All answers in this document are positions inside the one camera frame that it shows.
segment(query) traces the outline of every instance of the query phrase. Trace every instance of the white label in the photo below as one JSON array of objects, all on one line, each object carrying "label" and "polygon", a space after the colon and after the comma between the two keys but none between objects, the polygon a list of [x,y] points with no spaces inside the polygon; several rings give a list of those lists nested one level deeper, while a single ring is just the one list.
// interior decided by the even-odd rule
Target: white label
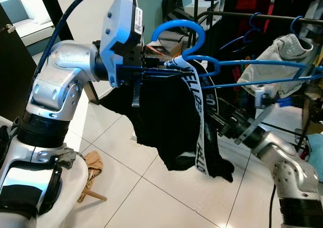
[{"label": "white label", "polygon": [[190,75],[186,75],[182,77],[182,80],[186,83],[187,87],[193,94],[195,98],[195,108],[200,115],[200,132],[197,138],[196,143],[196,158],[195,158],[195,166],[196,168],[208,175],[208,170],[206,166],[205,159],[205,150],[204,150],[204,109],[203,109],[203,95],[202,88],[200,84],[200,80],[198,78],[198,74],[196,69],[190,65],[187,61],[183,59],[180,55],[171,61],[165,62],[165,66],[177,66],[183,70],[191,69],[192,73]]},{"label": "white label", "polygon": [[138,34],[142,34],[142,10],[136,7],[135,14],[135,32]]}]

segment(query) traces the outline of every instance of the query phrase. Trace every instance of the clothing rack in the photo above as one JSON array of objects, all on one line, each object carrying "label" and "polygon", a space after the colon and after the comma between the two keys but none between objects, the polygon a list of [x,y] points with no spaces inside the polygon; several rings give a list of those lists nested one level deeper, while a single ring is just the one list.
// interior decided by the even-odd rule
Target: clothing rack
[{"label": "clothing rack", "polygon": [[[248,13],[234,13],[234,12],[219,12],[219,11],[206,11],[197,16],[197,20],[202,18],[203,16],[209,15],[220,15],[225,17],[238,17],[238,18],[250,18],[253,14]],[[278,16],[278,15],[255,15],[255,19],[262,19],[262,20],[277,20],[277,21],[290,21],[292,22],[295,20],[295,17],[290,16]],[[296,23],[305,23],[305,24],[313,24],[313,25],[322,25],[323,20],[314,20],[314,19],[307,19],[307,18],[299,18],[297,19]]]}]

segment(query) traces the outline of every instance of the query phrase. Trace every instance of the gray garment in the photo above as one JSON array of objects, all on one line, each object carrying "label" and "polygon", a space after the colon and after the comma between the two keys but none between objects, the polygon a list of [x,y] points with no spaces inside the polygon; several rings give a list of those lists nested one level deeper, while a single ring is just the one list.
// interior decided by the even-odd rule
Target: gray garment
[{"label": "gray garment", "polygon": [[[274,40],[273,44],[268,47],[257,60],[275,60],[275,61],[291,61],[307,65],[302,76],[308,74],[311,64],[315,58],[317,45],[312,43],[310,39],[298,39],[294,34],[281,36]],[[238,83],[262,81],[271,79],[292,78],[298,68],[278,65],[262,65],[250,64],[242,73]],[[293,92],[300,89],[302,82],[284,82],[268,84],[278,93],[280,98],[286,98]],[[250,94],[254,92],[258,85],[243,86]]]},{"label": "gray garment", "polygon": [[[319,20],[323,15],[323,0],[314,0],[308,7],[305,18]],[[299,37],[311,37],[315,34],[322,34],[323,30],[318,25],[302,24]]]},{"label": "gray garment", "polygon": [[58,159],[59,166],[63,166],[66,169],[71,169],[76,159],[76,155],[79,155],[81,158],[85,160],[85,157],[81,153],[74,151],[72,148],[67,147],[66,143],[64,143],[63,145],[64,145],[63,153],[59,156],[59,159]]}]

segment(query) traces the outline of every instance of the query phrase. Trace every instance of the teal object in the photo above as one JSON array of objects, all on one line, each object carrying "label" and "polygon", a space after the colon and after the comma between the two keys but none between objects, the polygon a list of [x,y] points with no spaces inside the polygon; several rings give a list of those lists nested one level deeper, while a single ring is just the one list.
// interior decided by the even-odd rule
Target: teal object
[{"label": "teal object", "polygon": [[311,148],[308,163],[317,171],[319,180],[323,182],[323,135],[308,135],[308,142]]},{"label": "teal object", "polygon": [[0,5],[6,12],[11,23],[29,19],[20,0],[0,0]]},{"label": "teal object", "polygon": [[[150,43],[152,33],[163,22],[162,0],[137,0],[143,11],[143,38],[146,44]],[[183,5],[189,5],[192,0],[183,0]]]}]

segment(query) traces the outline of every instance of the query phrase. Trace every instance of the robotic arm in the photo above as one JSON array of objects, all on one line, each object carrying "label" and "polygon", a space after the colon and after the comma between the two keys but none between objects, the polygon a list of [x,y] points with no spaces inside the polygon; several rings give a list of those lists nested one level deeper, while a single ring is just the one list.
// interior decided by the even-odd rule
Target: robotic arm
[{"label": "robotic arm", "polygon": [[[37,216],[53,206],[62,171],[58,159],[88,81],[109,80],[113,87],[133,84],[132,105],[139,107],[142,82],[185,75],[159,59],[146,58],[138,45],[141,36],[141,9],[132,0],[115,0],[104,20],[99,50],[94,44],[70,40],[51,49],[46,67],[33,82],[19,133],[0,163],[0,223],[5,227],[35,227]],[[282,227],[321,227],[323,210],[314,168],[298,157],[292,145],[225,104],[232,109],[228,118],[208,114],[220,135],[243,142],[270,169],[284,216]]]}]

